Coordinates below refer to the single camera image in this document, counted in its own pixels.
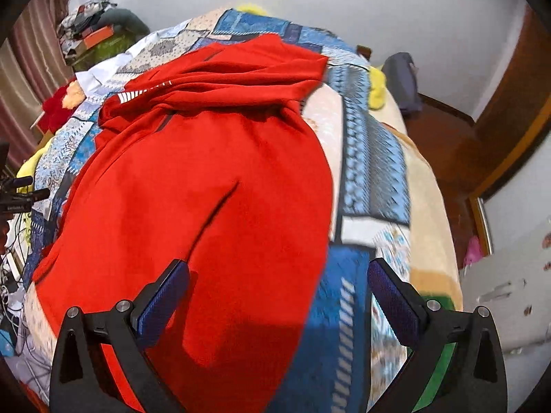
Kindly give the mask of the red and orange plush toy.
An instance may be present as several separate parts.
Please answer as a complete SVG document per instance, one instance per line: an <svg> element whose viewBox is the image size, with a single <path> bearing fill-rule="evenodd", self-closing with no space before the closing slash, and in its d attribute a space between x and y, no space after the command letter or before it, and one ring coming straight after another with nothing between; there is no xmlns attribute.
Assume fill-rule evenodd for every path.
<svg viewBox="0 0 551 413"><path fill-rule="evenodd" d="M86 96L80 83L74 78L58 88L54 95L43 102L43 115L37 127L43 133L56 133L85 100Z"/></svg>

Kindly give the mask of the blue patchwork bedspread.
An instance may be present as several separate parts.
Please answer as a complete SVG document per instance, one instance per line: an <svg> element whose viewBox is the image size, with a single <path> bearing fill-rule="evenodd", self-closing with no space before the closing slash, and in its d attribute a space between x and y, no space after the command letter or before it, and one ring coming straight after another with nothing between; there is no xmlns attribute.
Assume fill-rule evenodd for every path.
<svg viewBox="0 0 551 413"><path fill-rule="evenodd" d="M34 181L25 320L131 299L175 259L183 292L147 357L190 412L365 412L374 352L404 355L368 288L409 249L404 150L336 35L235 9L143 39L97 85Z"/></svg>

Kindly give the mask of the striped brown curtain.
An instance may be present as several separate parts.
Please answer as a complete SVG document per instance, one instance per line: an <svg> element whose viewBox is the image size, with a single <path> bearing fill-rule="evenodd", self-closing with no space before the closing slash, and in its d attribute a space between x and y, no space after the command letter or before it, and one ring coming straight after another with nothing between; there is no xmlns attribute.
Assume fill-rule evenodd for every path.
<svg viewBox="0 0 551 413"><path fill-rule="evenodd" d="M42 104L74 76L63 59L57 27L69 0L29 0L1 43L1 139L8 165L19 168L39 142L33 126Z"/></svg>

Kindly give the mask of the yellow pillow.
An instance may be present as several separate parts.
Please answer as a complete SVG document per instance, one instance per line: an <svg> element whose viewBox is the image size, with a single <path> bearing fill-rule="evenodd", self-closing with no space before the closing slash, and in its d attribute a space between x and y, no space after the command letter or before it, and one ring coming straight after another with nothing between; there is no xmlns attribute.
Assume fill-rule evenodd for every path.
<svg viewBox="0 0 551 413"><path fill-rule="evenodd" d="M371 89L368 98L368 106L370 110L380 110L386 103L386 76L381 69L371 66L369 68L369 76L371 81Z"/></svg>

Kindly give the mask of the red striped hoodie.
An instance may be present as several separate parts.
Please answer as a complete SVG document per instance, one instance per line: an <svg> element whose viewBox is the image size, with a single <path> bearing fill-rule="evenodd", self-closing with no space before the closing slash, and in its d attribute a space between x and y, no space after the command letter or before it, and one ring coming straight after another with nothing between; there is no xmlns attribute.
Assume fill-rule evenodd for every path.
<svg viewBox="0 0 551 413"><path fill-rule="evenodd" d="M108 98L34 273L51 330L181 259L190 290L149 360L190 412L264 411L326 262L332 173L301 107L327 63L264 34L201 47Z"/></svg>

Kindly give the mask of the clutter pile with green bag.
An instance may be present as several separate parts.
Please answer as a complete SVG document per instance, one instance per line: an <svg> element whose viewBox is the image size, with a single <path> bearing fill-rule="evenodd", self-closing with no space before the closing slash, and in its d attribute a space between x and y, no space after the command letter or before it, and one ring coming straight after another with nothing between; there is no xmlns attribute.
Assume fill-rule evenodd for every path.
<svg viewBox="0 0 551 413"><path fill-rule="evenodd" d="M63 59L74 72L125 52L148 34L144 21L111 0L89 0L57 27Z"/></svg>

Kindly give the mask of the white cabinet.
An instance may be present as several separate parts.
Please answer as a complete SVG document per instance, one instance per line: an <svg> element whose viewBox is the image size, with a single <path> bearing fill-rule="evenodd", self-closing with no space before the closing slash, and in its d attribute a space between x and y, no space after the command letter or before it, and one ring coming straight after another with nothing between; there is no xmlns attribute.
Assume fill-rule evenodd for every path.
<svg viewBox="0 0 551 413"><path fill-rule="evenodd" d="M460 274L463 306L493 316L517 411L550 364L550 141L482 202L488 256Z"/></svg>

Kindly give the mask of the brown wooden door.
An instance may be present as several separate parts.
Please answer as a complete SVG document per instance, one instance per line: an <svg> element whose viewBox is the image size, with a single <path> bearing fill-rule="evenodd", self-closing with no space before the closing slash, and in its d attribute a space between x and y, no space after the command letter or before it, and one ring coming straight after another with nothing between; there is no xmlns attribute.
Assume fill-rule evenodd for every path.
<svg viewBox="0 0 551 413"><path fill-rule="evenodd" d="M512 152L550 97L550 31L530 7L521 15L513 56L478 120L425 96L423 110L405 121L444 196L459 267L476 233L468 197Z"/></svg>

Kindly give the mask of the grey-blue cloth on chair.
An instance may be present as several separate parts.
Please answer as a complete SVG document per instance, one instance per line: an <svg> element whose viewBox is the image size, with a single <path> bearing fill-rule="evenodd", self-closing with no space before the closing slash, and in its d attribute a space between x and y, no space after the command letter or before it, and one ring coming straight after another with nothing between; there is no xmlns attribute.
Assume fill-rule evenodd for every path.
<svg viewBox="0 0 551 413"><path fill-rule="evenodd" d="M387 58L382 66L386 87L403 115L422 110L418 94L417 67L408 52L397 52Z"/></svg>

